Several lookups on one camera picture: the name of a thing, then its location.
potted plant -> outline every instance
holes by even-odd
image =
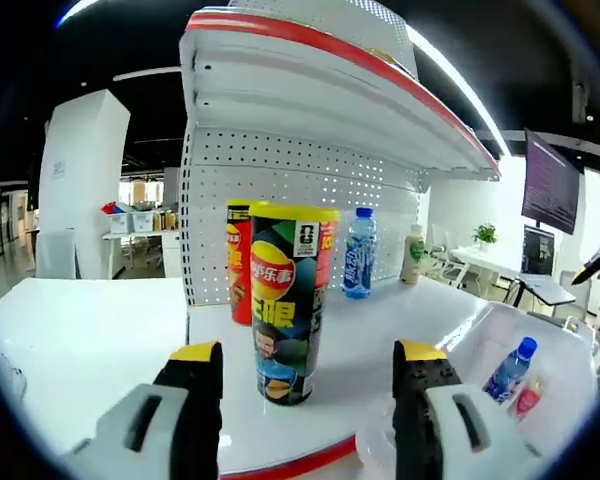
[[[491,243],[496,243],[496,227],[491,223],[483,223],[474,230],[473,241],[480,242],[480,250],[486,252]]]

lay's chip canister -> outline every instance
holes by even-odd
[[[241,325],[251,325],[251,217],[249,207],[256,200],[227,201],[227,248],[229,250],[229,303],[231,317]]]
[[[313,390],[340,212],[254,204],[249,214],[258,391],[274,403],[296,405]]]

red chip canister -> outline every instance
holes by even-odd
[[[257,200],[227,201],[227,247],[229,250],[229,303],[231,317],[251,325],[251,217],[249,207]]]

monitor screen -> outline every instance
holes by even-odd
[[[535,275],[553,275],[554,248],[552,233],[525,225],[520,271]]]
[[[573,234],[580,172],[540,137],[526,131],[527,178],[522,215]]]

ceiling light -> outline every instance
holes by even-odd
[[[100,1],[100,0],[80,0],[73,7],[71,7],[69,9],[69,11],[67,13],[65,13],[64,16],[60,20],[58,20],[58,23],[56,24],[56,28],[58,28],[60,25],[62,25],[64,22],[69,20],[74,15],[80,13],[82,10],[84,10],[87,7],[90,7],[94,3],[97,3],[98,1]]]
[[[491,132],[491,135],[493,135],[493,138],[498,143],[502,155],[510,157],[511,152],[509,151],[509,147],[507,147],[507,144],[504,141],[496,122],[493,120],[493,118],[491,118],[487,108],[484,106],[480,98],[478,98],[476,92],[473,91],[467,81],[462,77],[462,75],[460,75],[460,72],[456,70],[451,62],[449,62],[449,60],[447,60],[446,57],[436,47],[431,45],[426,38],[420,35],[420,33],[411,28],[409,25],[407,25],[407,35],[409,36],[409,40],[411,40],[411,42],[420,50],[426,53],[429,58],[431,58],[431,60],[433,60],[442,69],[442,71],[454,81],[458,88],[460,88],[462,93],[464,93],[467,99],[471,102],[471,105],[473,105],[473,108],[476,109],[480,117],[482,117],[482,120],[484,120],[487,128]]]

